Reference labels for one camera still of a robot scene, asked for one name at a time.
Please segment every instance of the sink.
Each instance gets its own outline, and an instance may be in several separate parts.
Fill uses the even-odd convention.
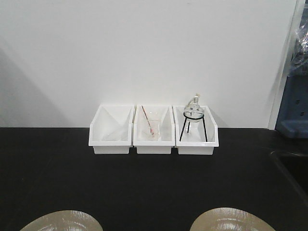
[[[308,154],[274,151],[271,157],[308,206]]]

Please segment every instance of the white wall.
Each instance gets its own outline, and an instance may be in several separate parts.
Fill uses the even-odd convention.
[[[0,126],[88,127],[100,103],[266,128],[296,0],[2,0]]]

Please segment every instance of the black countertop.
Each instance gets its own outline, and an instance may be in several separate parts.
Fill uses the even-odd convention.
[[[104,231],[189,231],[217,207],[250,212],[276,231],[307,231],[308,206],[270,157],[308,141],[267,129],[222,128],[212,156],[95,155],[88,128],[0,128],[0,230],[79,210]]]

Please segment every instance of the glassware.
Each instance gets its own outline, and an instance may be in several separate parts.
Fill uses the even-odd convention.
[[[204,116],[204,110],[198,103],[199,97],[200,95],[196,94],[184,108],[184,115],[189,122],[197,123]]]

